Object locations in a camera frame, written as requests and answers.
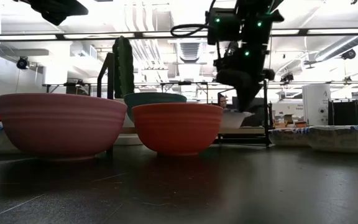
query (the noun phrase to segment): white bowl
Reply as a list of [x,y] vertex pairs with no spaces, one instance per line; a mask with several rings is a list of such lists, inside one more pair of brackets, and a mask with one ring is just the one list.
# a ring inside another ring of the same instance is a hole
[[268,138],[276,146],[309,147],[309,128],[282,128],[268,132]]
[[313,126],[308,144],[319,151],[358,152],[358,125]]
[[221,128],[240,128],[244,118],[252,115],[249,112],[223,111]]

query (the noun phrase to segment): camera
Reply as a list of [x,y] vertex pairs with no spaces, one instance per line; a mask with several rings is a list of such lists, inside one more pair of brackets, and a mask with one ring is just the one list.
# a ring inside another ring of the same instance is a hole
[[59,26],[68,16],[88,15],[88,10],[77,0],[13,0],[31,5],[48,22]]
[[30,67],[30,62],[26,56],[21,56],[16,63],[16,67],[21,70],[27,70]]
[[347,52],[341,55],[343,60],[354,59],[356,57],[356,52],[353,49],[348,50]]

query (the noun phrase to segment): bowl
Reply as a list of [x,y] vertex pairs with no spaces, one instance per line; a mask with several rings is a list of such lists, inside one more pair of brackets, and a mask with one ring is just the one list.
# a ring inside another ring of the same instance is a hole
[[269,130],[268,138],[276,146],[309,147],[309,128],[282,128]]
[[90,159],[108,150],[122,129],[127,106],[114,100],[53,93],[0,96],[9,140],[46,160]]
[[223,111],[221,128],[240,128],[243,120],[252,115],[249,112]]
[[358,125],[310,127],[308,143],[317,151],[358,153]]
[[131,121],[134,122],[132,109],[135,106],[154,103],[186,103],[187,98],[173,93],[130,93],[124,96],[124,101],[128,106],[127,114]]
[[135,106],[137,134],[149,149],[168,156],[192,156],[208,148],[219,132],[223,109],[196,103]]

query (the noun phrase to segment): air vent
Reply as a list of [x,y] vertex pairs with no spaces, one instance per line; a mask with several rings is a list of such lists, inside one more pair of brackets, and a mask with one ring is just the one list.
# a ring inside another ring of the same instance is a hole
[[180,43],[180,59],[185,63],[196,63],[200,58],[200,43]]

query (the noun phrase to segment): bowl rim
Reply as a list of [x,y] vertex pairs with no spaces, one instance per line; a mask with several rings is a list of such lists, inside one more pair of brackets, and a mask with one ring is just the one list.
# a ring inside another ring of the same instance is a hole
[[187,97],[181,95],[181,94],[178,94],[178,93],[157,93],[157,92],[140,92],[140,93],[128,93],[126,95],[124,95],[123,98],[125,98],[126,96],[133,96],[133,95],[136,95],[136,94],[141,94],[141,95],[176,95],[176,96],[181,96],[183,98],[186,98],[187,100]]
[[107,101],[108,102],[115,101],[116,103],[126,105],[125,103],[122,103],[116,99],[110,100],[110,99],[105,99],[105,98],[100,98],[100,97],[95,97],[95,96],[74,95],[74,94],[65,94],[65,93],[8,93],[8,94],[0,95],[0,98],[9,97],[9,96],[39,96],[39,95],[50,95],[52,97],[63,96],[63,97],[72,97],[72,98],[94,98],[94,99],[106,101],[106,102]]
[[222,109],[222,113],[223,113],[223,108],[221,108],[220,106],[215,106],[215,105],[208,105],[208,104],[202,104],[202,103],[151,103],[151,104],[146,104],[146,105],[139,105],[139,106],[134,106],[132,109],[134,110],[135,108],[138,107],[153,107],[153,106],[180,106],[180,107],[186,107],[186,106],[199,106],[199,107],[208,107],[208,108],[214,108],[214,109]]

